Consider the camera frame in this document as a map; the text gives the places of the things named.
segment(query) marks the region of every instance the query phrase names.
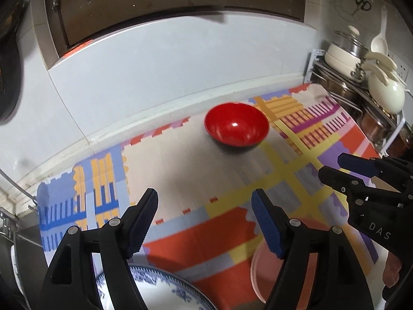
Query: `metal rack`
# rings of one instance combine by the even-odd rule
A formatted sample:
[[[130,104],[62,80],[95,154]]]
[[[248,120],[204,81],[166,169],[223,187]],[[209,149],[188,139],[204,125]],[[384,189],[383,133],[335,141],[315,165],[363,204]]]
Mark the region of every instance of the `metal rack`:
[[[306,72],[306,76],[304,78],[304,82],[310,82],[311,76],[314,74],[320,78],[320,76],[317,74],[315,71],[316,69],[321,69],[325,73],[331,75],[336,79],[339,83],[345,84],[347,87],[349,87],[351,90],[359,94],[366,102],[369,103],[369,105],[377,111],[378,114],[381,115],[381,117],[389,123],[389,125],[392,127],[392,133],[387,136],[387,138],[384,140],[384,142],[381,145],[377,145],[376,150],[381,154],[381,155],[387,155],[386,151],[389,148],[389,146],[393,143],[397,135],[400,133],[400,130],[403,128],[404,123],[406,122],[406,119],[404,117],[403,111],[400,111],[398,114],[395,115],[389,115],[384,112],[384,110],[373,100],[373,98],[370,96],[370,93],[368,92],[367,85],[365,82],[361,83],[356,83],[334,69],[332,69],[327,63],[324,61],[324,50],[320,49],[315,49],[313,50],[310,61],[308,63],[308,68]],[[361,111],[360,108],[356,108],[354,104],[350,104],[348,101],[345,99],[342,99],[341,97],[331,94],[330,95],[335,98],[339,99],[341,101],[344,101],[346,104],[349,106],[355,108],[358,111]]]

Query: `wall socket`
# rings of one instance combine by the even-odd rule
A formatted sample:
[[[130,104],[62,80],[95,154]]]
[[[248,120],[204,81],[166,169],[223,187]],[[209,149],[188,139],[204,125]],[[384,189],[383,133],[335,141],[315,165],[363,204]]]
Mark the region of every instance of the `wall socket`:
[[[393,54],[393,60],[397,64],[397,75],[406,81],[407,74],[409,72],[409,66],[404,63],[395,53]]]

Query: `white ladle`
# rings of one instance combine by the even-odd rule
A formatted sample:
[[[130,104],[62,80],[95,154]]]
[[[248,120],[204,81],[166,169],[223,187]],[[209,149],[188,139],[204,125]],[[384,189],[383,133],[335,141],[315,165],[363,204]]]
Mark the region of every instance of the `white ladle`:
[[[370,49],[372,52],[379,52],[383,55],[389,54],[389,47],[386,42],[387,9],[382,7],[382,26],[379,34],[371,40]]]

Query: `patterned tablecloth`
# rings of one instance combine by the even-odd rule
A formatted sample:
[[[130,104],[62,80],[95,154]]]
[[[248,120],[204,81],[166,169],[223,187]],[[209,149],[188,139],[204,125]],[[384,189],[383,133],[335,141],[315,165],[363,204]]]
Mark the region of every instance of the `patterned tablecloth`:
[[[39,212],[48,261],[67,228],[101,227],[154,188],[159,209],[136,263],[182,276],[220,310],[257,299],[250,262],[262,234],[251,193],[263,188],[289,217],[340,225],[368,274],[379,248],[346,223],[345,196],[322,185],[317,170],[338,168],[342,152],[377,153],[350,116],[318,84],[248,100],[272,129],[255,149],[234,154],[207,135],[204,113],[136,136],[40,184]],[[94,255],[96,272],[102,270]]]

